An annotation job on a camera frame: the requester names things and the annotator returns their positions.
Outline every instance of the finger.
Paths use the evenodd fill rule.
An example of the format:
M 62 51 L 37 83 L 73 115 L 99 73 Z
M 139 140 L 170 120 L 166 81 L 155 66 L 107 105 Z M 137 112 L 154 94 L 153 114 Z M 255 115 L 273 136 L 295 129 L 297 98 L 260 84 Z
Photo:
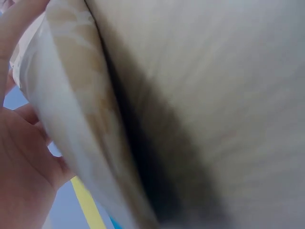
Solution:
M 44 12 L 50 0 L 21 0 L 0 18 L 0 57 L 8 60 L 28 26 Z
M 0 0 L 1 2 L 1 12 L 4 13 L 5 11 L 8 10 L 9 7 L 11 7 L 12 5 L 14 5 L 14 1 L 13 0 Z
M 21 116 L 25 121 L 34 125 L 39 122 L 39 119 L 34 111 L 31 104 L 25 104 L 15 110 L 19 116 Z
M 72 172 L 72 170 L 69 168 L 68 164 L 65 162 L 63 157 L 54 157 L 54 159 L 57 161 L 59 168 L 61 170 L 60 174 L 62 174 L 61 179 L 58 179 L 58 188 L 63 186 L 66 182 L 71 180 L 73 177 L 75 177 L 75 174 Z
M 13 70 L 10 69 L 9 74 L 8 74 L 8 79 L 6 81 L 6 88 L 5 88 L 5 95 L 7 95 L 15 86 L 15 81 L 13 79 Z
M 47 132 L 45 131 L 42 123 L 41 122 L 36 123 L 35 127 L 39 130 L 42 138 L 44 139 L 44 141 L 46 142 L 46 145 L 48 146 L 52 142 L 52 140 L 50 139 Z

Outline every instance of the yellow stripe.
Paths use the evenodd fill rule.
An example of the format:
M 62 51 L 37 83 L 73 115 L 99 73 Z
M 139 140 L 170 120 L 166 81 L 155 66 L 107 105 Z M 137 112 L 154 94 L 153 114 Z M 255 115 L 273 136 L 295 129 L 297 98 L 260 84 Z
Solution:
M 71 180 L 81 209 L 85 215 L 90 229 L 106 229 L 95 202 L 78 177 Z

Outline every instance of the skin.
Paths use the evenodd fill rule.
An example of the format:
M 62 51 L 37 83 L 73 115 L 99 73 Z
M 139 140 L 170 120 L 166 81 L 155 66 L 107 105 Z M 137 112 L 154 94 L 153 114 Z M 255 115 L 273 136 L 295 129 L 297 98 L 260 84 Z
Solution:
M 49 0 L 0 0 L 0 228 L 41 229 L 57 190 L 74 175 L 30 104 L 9 110 L 5 95 L 15 85 L 9 60 L 18 40 Z

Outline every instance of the beige patterned fabric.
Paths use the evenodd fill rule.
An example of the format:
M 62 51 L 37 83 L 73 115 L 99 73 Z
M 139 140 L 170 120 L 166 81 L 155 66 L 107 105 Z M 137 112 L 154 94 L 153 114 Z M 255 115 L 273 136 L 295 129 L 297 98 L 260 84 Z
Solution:
M 84 1 L 50 1 L 22 37 L 13 75 L 70 167 L 109 214 L 126 229 L 155 228 Z
M 305 1 L 86 1 L 188 225 L 172 220 L 304 228 Z

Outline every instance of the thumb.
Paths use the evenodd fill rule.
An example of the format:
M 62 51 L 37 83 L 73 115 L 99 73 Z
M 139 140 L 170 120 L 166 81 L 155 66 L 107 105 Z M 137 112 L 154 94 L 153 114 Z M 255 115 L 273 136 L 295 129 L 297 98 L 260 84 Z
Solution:
M 56 188 L 59 189 L 61 186 L 63 186 L 66 182 L 71 180 L 73 177 L 75 177 L 75 174 L 72 172 L 72 170 L 69 168 L 68 164 L 64 160 L 62 156 L 60 157 L 54 157 L 56 163 L 58 164 L 59 172 L 57 177 L 57 184 Z

